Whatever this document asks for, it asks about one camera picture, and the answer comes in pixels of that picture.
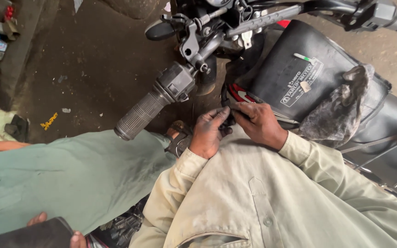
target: dirty floor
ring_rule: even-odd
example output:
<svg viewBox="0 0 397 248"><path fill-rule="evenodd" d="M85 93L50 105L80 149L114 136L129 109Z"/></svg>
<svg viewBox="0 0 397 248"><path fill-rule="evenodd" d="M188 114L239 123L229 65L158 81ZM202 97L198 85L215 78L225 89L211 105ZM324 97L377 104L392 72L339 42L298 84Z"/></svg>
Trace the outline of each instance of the dirty floor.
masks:
<svg viewBox="0 0 397 248"><path fill-rule="evenodd" d="M19 105L29 118L30 142L112 129L116 122L152 87L155 78L178 59L174 38L146 40L144 30L157 20L168 0L160 0L152 15L133 20L97 0L85 0L77 13L73 0L61 0L58 14L42 51L34 81L25 88ZM397 95L397 33L346 33L320 18L299 16L339 43L346 51L393 84ZM224 61L218 82L223 82ZM219 106L219 87L207 96L165 107L147 130L164 132L175 120L192 124L206 110ZM63 113L62 108L70 109ZM55 113L58 116L44 130Z"/></svg>

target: motorcycle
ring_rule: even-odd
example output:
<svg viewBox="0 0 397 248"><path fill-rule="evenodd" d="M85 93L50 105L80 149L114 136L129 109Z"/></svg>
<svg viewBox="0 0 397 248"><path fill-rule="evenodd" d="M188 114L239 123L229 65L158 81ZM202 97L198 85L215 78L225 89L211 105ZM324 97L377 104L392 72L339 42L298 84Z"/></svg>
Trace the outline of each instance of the motorcycle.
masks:
<svg viewBox="0 0 397 248"><path fill-rule="evenodd" d="M173 102L210 93L217 57L230 60L221 103L268 103L285 129L299 123L332 91L346 83L342 75L361 63L311 25L287 19L303 13L324 18L345 31L397 31L397 7L390 0L171 0L172 15L150 25L153 41L177 36L185 64L174 62L156 79L153 90L117 124L116 134L132 140ZM268 9L281 7L268 13ZM310 87L306 92L304 81ZM388 185L397 196L397 97L391 84L375 73L354 136L338 149L344 161L367 178Z"/></svg>

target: green trousers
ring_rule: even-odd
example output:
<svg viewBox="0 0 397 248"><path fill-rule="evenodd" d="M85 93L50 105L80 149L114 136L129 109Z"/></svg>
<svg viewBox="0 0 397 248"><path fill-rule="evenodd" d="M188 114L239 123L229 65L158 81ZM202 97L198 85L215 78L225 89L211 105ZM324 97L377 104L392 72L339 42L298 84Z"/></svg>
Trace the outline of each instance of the green trousers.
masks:
<svg viewBox="0 0 397 248"><path fill-rule="evenodd" d="M151 192L176 161L168 144L147 131L126 142L108 130L0 152L0 234L41 211L88 234Z"/></svg>

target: dirty hand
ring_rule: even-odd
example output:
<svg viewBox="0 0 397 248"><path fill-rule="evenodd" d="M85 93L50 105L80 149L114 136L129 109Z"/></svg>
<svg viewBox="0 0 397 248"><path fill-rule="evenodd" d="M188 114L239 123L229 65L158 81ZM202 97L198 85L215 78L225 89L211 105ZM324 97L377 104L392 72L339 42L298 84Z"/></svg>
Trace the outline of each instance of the dirty hand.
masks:
<svg viewBox="0 0 397 248"><path fill-rule="evenodd" d="M235 110L235 121L254 142L277 150L283 148L288 132L280 127L269 104L238 102L231 108Z"/></svg>
<svg viewBox="0 0 397 248"><path fill-rule="evenodd" d="M225 130L218 129L230 113L230 108L224 107L201 115L194 127L194 134L191 145L189 146L190 151L206 159L210 159L215 155L221 139L232 133L231 128Z"/></svg>
<svg viewBox="0 0 397 248"><path fill-rule="evenodd" d="M27 222L27 226L31 226L37 223L41 223L47 220L47 213L41 212L35 217L31 218L29 222ZM70 239L70 248L87 248L87 243L84 235L82 235L79 231L73 231L74 234Z"/></svg>

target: beige shirt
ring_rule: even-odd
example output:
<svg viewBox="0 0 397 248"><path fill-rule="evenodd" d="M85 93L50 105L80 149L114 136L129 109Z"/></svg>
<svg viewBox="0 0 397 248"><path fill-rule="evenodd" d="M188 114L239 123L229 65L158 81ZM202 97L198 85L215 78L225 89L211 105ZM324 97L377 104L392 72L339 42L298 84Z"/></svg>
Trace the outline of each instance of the beige shirt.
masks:
<svg viewBox="0 0 397 248"><path fill-rule="evenodd" d="M238 125L209 161L186 150L157 179L130 248L397 247L397 200L293 133L280 152Z"/></svg>

